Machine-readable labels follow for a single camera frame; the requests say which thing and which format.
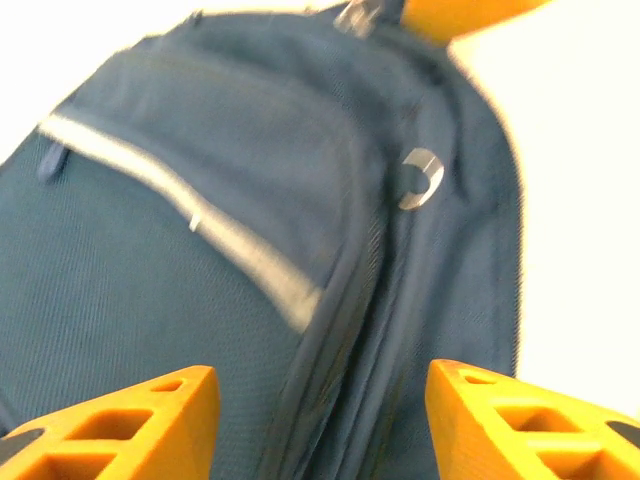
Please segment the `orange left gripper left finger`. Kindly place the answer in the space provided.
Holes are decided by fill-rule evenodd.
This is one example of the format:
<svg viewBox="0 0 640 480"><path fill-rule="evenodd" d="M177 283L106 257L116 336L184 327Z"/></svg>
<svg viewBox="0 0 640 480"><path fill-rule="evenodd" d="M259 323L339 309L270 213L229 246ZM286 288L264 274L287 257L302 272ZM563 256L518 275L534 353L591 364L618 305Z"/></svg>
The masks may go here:
<svg viewBox="0 0 640 480"><path fill-rule="evenodd" d="M209 480L220 404L196 365L49 413L0 438L0 480Z"/></svg>

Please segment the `navy blue backpack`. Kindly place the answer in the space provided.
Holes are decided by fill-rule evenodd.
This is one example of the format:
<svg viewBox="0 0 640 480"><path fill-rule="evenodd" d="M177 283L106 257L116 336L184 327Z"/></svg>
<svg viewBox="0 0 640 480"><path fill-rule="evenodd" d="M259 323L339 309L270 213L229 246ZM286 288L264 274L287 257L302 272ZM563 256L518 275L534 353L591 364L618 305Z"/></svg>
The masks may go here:
<svg viewBox="0 0 640 480"><path fill-rule="evenodd" d="M439 480L429 363L516 363L506 134L398 1L204 14L0 166L0 434L204 364L210 480Z"/></svg>

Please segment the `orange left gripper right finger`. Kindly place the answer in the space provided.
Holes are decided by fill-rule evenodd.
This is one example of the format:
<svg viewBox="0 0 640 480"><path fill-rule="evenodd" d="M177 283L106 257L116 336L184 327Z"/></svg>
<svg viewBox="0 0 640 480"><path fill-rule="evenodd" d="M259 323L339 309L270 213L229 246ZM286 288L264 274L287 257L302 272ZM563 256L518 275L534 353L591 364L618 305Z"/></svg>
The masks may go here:
<svg viewBox="0 0 640 480"><path fill-rule="evenodd" d="M440 480L640 480L640 422L454 360L430 363Z"/></svg>

